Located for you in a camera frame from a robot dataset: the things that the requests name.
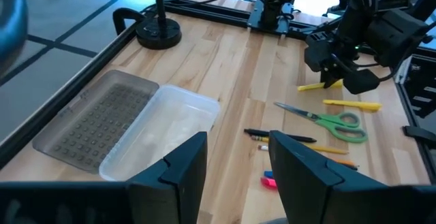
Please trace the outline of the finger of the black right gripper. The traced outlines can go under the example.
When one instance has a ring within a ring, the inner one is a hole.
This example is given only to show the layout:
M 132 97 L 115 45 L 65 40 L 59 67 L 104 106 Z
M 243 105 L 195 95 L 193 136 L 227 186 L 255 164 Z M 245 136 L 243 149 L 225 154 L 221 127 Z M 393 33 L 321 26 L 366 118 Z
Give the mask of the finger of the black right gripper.
M 327 89 L 330 88 L 332 85 L 337 83 L 342 79 L 341 73 L 338 72 L 336 69 L 333 68 L 324 68 L 321 71 L 321 79 L 320 82 L 323 83 L 323 88 Z
M 379 84 L 379 78 L 369 69 L 350 72 L 343 79 L 343 86 L 354 95 L 374 90 Z

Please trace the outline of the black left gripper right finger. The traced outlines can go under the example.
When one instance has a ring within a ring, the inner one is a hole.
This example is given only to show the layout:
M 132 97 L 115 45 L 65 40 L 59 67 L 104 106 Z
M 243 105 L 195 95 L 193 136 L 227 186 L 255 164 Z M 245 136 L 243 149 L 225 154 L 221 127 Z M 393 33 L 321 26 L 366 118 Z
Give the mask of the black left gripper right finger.
M 272 174 L 290 224 L 374 224 L 373 196 L 386 185 L 280 131 L 269 133 Z

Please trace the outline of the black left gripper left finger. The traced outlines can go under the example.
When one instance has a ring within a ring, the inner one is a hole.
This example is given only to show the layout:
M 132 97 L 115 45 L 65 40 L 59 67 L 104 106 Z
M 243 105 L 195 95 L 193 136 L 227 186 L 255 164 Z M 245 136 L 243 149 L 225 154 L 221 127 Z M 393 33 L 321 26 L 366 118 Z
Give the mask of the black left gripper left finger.
M 196 224 L 206 178 L 207 132 L 128 180 L 134 224 Z

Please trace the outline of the yellow highlighter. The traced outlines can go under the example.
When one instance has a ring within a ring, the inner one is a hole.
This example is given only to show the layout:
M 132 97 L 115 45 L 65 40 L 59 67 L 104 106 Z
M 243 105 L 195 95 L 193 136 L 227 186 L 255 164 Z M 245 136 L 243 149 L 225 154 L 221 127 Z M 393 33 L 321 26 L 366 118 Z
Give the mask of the yellow highlighter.
M 328 88 L 341 88 L 343 86 L 343 81 L 342 80 L 338 80 L 335 83 L 333 83 L 331 86 L 329 86 Z M 308 85 L 304 85 L 304 86 L 298 86 L 297 90 L 298 91 L 310 91 L 310 90 L 315 90 L 315 89 L 326 89 L 325 87 L 325 83 L 317 83 L 317 84 L 308 84 Z
M 332 106 L 347 106 L 347 107 L 359 108 L 361 110 L 367 110 L 372 112 L 376 112 L 382 108 L 382 105 L 380 103 L 363 102 L 363 101 L 324 99 L 323 103 Z

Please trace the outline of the pink highlighter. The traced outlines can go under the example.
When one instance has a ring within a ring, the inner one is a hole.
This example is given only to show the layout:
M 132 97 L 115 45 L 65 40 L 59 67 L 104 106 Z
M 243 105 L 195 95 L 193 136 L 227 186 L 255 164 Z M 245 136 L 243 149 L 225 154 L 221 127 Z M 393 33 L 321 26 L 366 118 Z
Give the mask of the pink highlighter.
M 277 184 L 273 178 L 261 177 L 260 182 L 268 189 L 277 189 Z

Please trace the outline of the green-handled scissors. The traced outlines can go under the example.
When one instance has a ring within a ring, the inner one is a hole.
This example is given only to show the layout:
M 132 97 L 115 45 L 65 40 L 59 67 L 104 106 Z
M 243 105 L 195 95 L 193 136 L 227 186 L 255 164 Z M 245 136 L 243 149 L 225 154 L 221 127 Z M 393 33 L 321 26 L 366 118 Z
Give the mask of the green-handled scissors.
M 313 121 L 315 124 L 326 128 L 334 137 L 345 142 L 363 143 L 368 139 L 366 131 L 360 128 L 359 117 L 354 113 L 315 114 L 284 103 L 274 102 L 274 104 L 288 112 Z

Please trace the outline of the yellow pencil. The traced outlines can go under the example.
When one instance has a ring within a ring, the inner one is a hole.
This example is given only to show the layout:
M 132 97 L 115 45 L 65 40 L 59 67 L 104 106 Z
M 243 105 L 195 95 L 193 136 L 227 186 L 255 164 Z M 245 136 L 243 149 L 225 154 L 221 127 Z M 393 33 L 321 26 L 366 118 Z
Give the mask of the yellow pencil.
M 266 137 L 251 135 L 251 139 L 255 140 L 255 141 L 259 141 L 259 142 L 269 143 L 269 139 Z M 307 146 L 313 150 L 324 152 L 324 153 L 334 153 L 334 154 L 339 154 L 339 155 L 348 154 L 348 152 L 346 150 L 341 150 L 341 149 L 337 149 L 337 148 L 324 147 L 324 146 L 313 146 L 310 144 L 305 144 L 305 146 Z

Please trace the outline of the natural wood pencil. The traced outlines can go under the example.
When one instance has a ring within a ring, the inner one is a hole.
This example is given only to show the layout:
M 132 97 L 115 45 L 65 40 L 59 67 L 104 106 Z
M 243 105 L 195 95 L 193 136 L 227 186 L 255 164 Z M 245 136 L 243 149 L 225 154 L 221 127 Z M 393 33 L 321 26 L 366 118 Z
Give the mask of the natural wood pencil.
M 268 151 L 268 146 L 267 145 L 259 145 L 258 150 Z M 339 159 L 333 159 L 333 161 L 340 163 L 341 165 L 344 165 L 352 170 L 358 169 L 358 166 L 353 164 L 351 161 L 344 161 L 344 160 L 339 160 Z

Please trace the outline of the clear plastic supply box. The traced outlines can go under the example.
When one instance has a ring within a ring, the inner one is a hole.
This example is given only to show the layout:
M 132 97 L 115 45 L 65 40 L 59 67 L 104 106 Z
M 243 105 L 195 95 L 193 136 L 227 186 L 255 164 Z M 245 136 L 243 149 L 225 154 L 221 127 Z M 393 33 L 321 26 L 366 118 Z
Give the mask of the clear plastic supply box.
M 99 166 L 108 181 L 127 180 L 156 163 L 199 131 L 210 131 L 220 113 L 216 99 L 163 85 L 151 97 Z

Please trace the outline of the thin black pen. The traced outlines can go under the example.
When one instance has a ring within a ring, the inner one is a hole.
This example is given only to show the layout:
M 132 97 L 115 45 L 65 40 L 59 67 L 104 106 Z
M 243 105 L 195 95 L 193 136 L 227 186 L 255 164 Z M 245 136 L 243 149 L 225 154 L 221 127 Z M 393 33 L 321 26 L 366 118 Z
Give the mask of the thin black pen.
M 261 138 L 268 138 L 269 137 L 268 131 L 262 131 L 262 130 L 257 130 L 257 129 L 244 129 L 244 132 L 247 133 L 248 135 L 257 136 L 257 137 L 261 137 Z M 301 135 L 288 134 L 287 136 L 290 138 L 293 138 L 299 142 L 306 142 L 306 143 L 317 142 L 317 140 L 314 138 L 305 137 L 305 136 L 301 136 Z

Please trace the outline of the smoky grey box lid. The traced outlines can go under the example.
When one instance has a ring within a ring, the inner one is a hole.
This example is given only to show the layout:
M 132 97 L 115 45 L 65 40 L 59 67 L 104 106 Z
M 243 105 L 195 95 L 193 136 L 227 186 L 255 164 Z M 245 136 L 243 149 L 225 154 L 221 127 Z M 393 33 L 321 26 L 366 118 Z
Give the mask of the smoky grey box lid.
M 96 174 L 158 83 L 110 70 L 69 102 L 33 139 L 33 148 Z

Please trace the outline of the black desk lamp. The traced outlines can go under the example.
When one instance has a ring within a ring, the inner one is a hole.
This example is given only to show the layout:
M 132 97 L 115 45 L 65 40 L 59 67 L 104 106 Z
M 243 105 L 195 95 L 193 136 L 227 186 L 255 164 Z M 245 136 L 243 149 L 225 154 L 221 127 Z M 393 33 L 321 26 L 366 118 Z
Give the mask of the black desk lamp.
M 164 0 L 155 0 L 157 16 L 142 21 L 136 27 L 138 43 L 151 50 L 165 50 L 176 46 L 182 38 L 177 21 L 166 17 Z

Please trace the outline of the black clamp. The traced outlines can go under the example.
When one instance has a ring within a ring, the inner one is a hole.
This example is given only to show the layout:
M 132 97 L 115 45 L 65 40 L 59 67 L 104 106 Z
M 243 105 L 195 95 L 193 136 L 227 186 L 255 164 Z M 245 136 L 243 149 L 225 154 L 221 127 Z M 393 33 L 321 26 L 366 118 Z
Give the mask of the black clamp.
M 126 7 L 121 7 L 116 9 L 112 13 L 112 19 L 113 19 L 116 34 L 120 35 L 127 28 L 125 24 L 126 19 L 135 20 L 136 22 L 138 22 L 144 20 L 145 16 L 136 10 Z

